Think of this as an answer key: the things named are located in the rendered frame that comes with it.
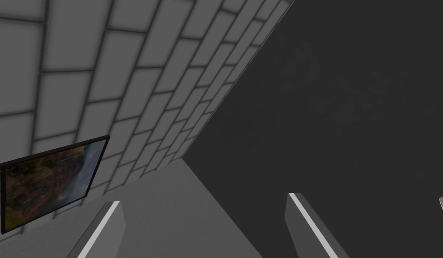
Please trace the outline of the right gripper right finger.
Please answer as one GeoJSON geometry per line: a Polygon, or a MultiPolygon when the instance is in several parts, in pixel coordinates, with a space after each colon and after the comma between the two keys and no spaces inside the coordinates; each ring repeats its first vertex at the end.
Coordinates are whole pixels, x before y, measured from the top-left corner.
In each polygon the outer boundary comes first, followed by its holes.
{"type": "Polygon", "coordinates": [[[285,221],[299,258],[350,258],[301,193],[289,193],[285,221]]]}

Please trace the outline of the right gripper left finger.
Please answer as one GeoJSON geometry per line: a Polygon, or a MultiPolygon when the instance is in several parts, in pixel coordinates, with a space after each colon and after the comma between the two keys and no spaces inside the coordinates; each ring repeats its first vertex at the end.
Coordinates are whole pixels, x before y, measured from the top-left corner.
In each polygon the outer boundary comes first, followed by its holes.
{"type": "Polygon", "coordinates": [[[121,202],[106,202],[66,258],[117,258],[125,231],[121,202]]]}

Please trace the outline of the dark framed landscape picture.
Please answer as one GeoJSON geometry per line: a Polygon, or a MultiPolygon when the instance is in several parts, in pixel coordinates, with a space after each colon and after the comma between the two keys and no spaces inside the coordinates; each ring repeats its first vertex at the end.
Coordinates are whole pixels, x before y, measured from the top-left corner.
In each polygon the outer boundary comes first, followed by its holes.
{"type": "Polygon", "coordinates": [[[0,164],[0,232],[7,234],[85,198],[110,136],[0,164]]]}

